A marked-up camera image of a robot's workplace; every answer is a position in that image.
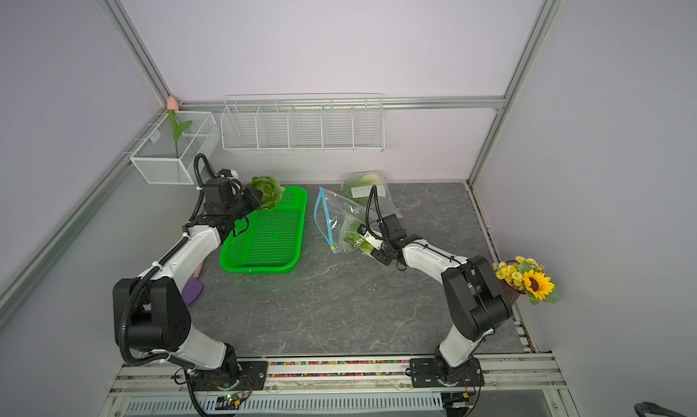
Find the green chinese cabbage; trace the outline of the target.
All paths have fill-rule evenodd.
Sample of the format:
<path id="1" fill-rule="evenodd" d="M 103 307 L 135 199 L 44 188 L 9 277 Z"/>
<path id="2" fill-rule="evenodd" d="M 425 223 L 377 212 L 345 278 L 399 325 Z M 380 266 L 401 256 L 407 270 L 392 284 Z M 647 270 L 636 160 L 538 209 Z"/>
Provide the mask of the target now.
<path id="1" fill-rule="evenodd" d="M 359 250 L 363 255 L 370 256 L 374 246 L 359 233 L 361 226 L 363 222 L 359 220 L 350 220 L 341 226 L 339 231 L 341 247 L 348 251 Z"/>
<path id="2" fill-rule="evenodd" d="M 275 178 L 267 177 L 252 177 L 250 186 L 261 193 L 261 205 L 259 211 L 271 210 L 277 206 L 285 192 L 285 187 L 282 186 Z"/>

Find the clear blue-zip zip-top bag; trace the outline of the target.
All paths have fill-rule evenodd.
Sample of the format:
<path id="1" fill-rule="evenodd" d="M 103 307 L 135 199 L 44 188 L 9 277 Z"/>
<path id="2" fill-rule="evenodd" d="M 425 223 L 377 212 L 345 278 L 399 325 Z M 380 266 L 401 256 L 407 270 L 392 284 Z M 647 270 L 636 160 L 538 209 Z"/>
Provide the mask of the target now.
<path id="1" fill-rule="evenodd" d="M 348 251 L 342 248 L 341 239 L 339 238 L 339 231 L 341 231 L 341 226 L 350 220 L 359 220 L 363 222 L 364 226 L 366 224 L 367 204 L 363 206 L 324 187 L 319 189 L 315 206 L 313 208 L 313 218 L 317 228 L 321 232 L 325 241 L 328 243 L 332 253 L 344 254 L 359 251 Z M 392 197 L 390 201 L 380 201 L 379 197 L 378 200 L 373 199 L 371 201 L 371 209 L 368 212 L 368 217 L 370 218 L 371 227 L 376 234 L 379 233 L 376 206 L 380 207 L 382 215 L 394 214 L 397 217 L 402 217 L 400 211 L 392 202 Z"/>

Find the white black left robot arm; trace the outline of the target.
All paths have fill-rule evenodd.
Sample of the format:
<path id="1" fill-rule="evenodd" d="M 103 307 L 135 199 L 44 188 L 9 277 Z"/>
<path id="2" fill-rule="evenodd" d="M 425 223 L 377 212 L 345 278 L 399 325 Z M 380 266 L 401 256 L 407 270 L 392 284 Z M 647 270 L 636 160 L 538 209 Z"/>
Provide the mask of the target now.
<path id="1" fill-rule="evenodd" d="M 244 234 L 262 193 L 229 169 L 215 172 L 206 155 L 193 160 L 199 197 L 180 240 L 152 266 L 113 289 L 114 336 L 123 361 L 169 361 L 186 373 L 211 373 L 237 384 L 241 368 L 230 344 L 199 331 L 183 297 L 195 269 L 227 238 Z"/>

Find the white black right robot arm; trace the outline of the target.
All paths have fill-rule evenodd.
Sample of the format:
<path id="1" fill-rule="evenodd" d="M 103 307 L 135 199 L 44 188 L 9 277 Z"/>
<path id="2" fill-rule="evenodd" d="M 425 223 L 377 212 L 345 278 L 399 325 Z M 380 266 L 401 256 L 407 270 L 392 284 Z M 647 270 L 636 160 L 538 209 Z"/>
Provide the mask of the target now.
<path id="1" fill-rule="evenodd" d="M 377 186 L 370 188 L 365 224 L 358 233 L 371 244 L 371 256 L 379 263 L 417 269 L 442 284 L 452 326 L 434 353 L 434 368 L 421 374 L 446 386 L 466 380 L 477 348 L 513 316 L 492 264 L 481 255 L 453 255 L 408 235 L 396 215 L 381 213 Z"/>

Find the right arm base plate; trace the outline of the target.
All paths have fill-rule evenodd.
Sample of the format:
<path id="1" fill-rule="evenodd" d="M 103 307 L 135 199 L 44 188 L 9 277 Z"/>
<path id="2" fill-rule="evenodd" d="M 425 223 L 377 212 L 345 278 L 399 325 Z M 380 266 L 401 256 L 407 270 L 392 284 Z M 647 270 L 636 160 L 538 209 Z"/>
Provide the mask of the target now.
<path id="1" fill-rule="evenodd" d="M 405 370 L 416 388 L 480 387 L 485 384 L 480 362 L 470 358 L 457 367 L 441 357 L 412 358 Z"/>

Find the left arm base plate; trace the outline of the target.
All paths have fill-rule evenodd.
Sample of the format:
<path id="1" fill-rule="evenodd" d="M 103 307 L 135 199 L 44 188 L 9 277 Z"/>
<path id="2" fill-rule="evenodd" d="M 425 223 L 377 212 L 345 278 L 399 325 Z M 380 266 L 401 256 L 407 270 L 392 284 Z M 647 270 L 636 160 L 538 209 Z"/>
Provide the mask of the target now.
<path id="1" fill-rule="evenodd" d="M 214 371 L 194 371 L 189 376 L 195 392 L 261 391 L 264 388 L 269 363 L 263 360 L 238 362 L 236 377 L 224 368 Z"/>

